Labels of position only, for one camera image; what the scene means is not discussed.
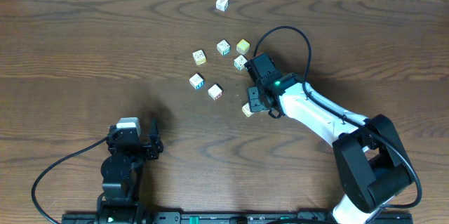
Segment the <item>cream block with red drawing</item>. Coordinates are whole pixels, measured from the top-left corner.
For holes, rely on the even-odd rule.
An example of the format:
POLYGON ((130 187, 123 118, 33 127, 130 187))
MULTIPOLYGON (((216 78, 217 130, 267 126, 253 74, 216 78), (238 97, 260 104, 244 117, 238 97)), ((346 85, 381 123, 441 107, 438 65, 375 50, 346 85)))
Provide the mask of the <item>cream block with red drawing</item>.
POLYGON ((246 103, 243 107, 242 107, 242 112, 247 116, 247 117, 251 117, 253 115, 253 112, 250 111, 250 105, 249 103, 246 103))

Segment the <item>white block red side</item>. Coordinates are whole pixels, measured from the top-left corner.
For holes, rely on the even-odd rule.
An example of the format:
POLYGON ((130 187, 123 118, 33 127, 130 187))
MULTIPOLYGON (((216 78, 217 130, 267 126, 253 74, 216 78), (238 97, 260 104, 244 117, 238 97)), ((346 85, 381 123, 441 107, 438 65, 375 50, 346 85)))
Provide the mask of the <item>white block red side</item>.
POLYGON ((208 89, 208 95, 213 99, 217 100, 223 94, 222 88, 218 84, 214 84, 208 89))

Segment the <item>white block blue side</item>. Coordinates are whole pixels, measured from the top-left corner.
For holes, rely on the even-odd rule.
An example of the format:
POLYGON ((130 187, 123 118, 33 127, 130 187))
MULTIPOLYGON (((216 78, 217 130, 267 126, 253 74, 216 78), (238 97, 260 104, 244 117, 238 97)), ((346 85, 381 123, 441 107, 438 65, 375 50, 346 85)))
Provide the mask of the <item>white block blue side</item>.
POLYGON ((196 73, 189 79, 189 82, 194 89, 198 90, 204 85, 204 78, 196 73))

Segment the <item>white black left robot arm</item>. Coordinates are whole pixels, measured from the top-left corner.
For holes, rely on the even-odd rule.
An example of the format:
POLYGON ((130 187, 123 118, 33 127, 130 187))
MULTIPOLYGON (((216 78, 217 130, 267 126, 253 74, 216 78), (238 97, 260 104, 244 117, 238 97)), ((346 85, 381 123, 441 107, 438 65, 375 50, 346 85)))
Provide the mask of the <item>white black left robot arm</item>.
POLYGON ((145 163, 159 158, 163 143, 157 122, 151 121, 148 138, 140 139, 137 117, 120 119, 109 127, 106 144, 111 154, 103 161, 103 198, 94 223, 152 223, 152 215, 140 203, 139 193, 145 163))

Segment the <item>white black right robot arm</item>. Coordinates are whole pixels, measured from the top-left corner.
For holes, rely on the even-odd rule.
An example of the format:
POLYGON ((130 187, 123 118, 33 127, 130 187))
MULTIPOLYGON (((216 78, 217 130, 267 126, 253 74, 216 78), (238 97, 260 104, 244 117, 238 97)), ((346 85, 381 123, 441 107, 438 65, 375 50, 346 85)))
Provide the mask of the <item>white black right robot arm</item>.
POLYGON ((333 209, 336 223, 369 223, 389 200, 420 181, 396 128, 382 114, 369 119, 317 93, 296 74, 276 70, 251 75, 251 112, 277 111, 295 119, 333 149, 344 196, 333 209))

